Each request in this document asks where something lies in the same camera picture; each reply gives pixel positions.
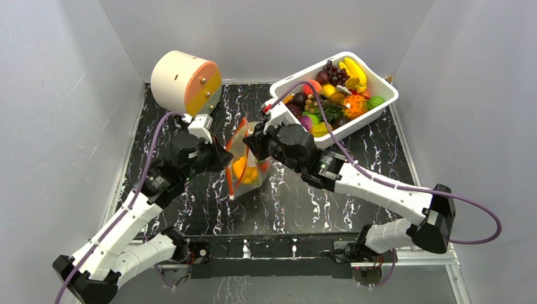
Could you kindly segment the clear zip bag orange zipper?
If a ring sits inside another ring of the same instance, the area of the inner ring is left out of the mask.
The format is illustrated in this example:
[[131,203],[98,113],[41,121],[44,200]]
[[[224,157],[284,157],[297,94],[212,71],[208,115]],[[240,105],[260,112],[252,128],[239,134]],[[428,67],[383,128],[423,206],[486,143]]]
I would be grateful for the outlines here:
[[243,143],[245,137],[253,134],[255,125],[256,122],[248,122],[243,118],[225,146],[233,155],[232,161],[225,169],[231,200],[260,188],[268,176],[270,160],[257,160]]

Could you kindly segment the yellow toy pepper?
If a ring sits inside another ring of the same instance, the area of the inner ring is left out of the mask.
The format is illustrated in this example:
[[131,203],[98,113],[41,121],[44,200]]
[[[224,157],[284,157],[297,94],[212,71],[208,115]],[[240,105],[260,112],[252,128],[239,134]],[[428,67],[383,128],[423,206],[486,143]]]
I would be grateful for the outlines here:
[[232,164],[232,171],[239,183],[252,184],[259,178],[259,171],[256,164],[248,165],[248,157],[242,156]]

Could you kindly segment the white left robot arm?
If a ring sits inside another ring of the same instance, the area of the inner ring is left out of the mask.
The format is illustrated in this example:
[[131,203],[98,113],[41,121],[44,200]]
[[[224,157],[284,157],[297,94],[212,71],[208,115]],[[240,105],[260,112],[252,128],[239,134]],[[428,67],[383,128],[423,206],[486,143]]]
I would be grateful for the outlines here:
[[232,159],[216,138],[179,134],[161,158],[148,161],[127,201],[99,232],[74,254],[53,262],[62,290],[68,289],[81,303],[110,303],[122,285],[157,263],[189,261],[190,239],[174,227],[131,250],[127,246],[193,177],[223,171]]

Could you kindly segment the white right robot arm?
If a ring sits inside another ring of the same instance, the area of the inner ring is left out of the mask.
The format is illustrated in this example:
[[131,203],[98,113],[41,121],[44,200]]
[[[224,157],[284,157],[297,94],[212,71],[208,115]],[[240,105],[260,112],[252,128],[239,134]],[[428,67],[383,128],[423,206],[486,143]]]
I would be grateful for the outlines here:
[[331,251],[334,259],[373,262],[387,251],[406,246],[435,254],[447,252],[455,208],[446,196],[373,172],[360,172],[343,155],[316,147],[313,136],[298,124],[266,128],[258,123],[243,143],[257,160],[271,157],[299,174],[309,186],[352,195],[400,216],[387,224],[364,226],[355,243]]

